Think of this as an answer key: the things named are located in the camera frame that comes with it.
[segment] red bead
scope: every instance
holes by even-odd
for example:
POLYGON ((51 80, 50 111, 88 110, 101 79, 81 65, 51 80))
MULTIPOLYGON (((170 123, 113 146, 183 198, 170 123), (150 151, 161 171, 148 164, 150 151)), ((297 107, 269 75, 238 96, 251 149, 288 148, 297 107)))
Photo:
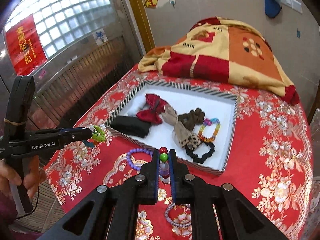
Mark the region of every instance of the red bead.
POLYGON ((160 152, 160 154, 161 154, 161 153, 168 153, 168 149, 167 149, 166 147, 161 147, 161 148, 159 149, 159 152, 160 152))

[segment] human hand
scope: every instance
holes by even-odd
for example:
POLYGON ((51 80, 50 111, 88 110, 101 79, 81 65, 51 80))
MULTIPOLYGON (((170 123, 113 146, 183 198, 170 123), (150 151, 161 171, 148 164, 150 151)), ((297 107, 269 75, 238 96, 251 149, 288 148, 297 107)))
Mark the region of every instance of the human hand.
MULTIPOLYGON (((36 155, 31 158, 29 163, 30 173, 25 176, 23 185, 27 189, 29 198, 33 198, 40 183, 46 180, 44 170, 39 169, 39 157, 36 155)), ((21 185, 21 177, 4 160, 0 160, 0 191, 7 197, 12 198, 9 182, 14 185, 21 185)))

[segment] red poster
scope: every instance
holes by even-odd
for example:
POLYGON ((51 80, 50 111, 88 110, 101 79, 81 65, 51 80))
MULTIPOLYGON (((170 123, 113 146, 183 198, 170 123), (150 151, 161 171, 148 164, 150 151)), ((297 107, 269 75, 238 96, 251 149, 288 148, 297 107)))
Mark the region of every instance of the red poster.
POLYGON ((46 62, 33 15, 23 19, 5 34, 11 62, 17 75, 29 75, 46 62))

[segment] patchwork blanket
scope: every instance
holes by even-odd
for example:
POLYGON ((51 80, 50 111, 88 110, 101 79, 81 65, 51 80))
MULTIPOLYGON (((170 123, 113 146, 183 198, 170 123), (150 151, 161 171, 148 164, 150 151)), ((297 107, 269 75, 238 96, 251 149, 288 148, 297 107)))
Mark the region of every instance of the patchwork blanket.
POLYGON ((199 21, 177 44, 149 51, 138 68, 269 90, 288 103, 299 103, 294 84, 262 34, 236 20, 215 17, 199 21))

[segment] red bow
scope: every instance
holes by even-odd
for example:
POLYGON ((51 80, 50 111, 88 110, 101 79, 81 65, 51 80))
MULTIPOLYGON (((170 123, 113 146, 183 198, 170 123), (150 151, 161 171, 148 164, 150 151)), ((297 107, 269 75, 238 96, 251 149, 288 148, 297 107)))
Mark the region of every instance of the red bow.
POLYGON ((137 117, 141 121, 161 124, 162 119, 159 114, 164 112, 164 106, 168 103, 155 94, 146 94, 146 103, 150 105, 147 110, 142 110, 137 113, 137 117))

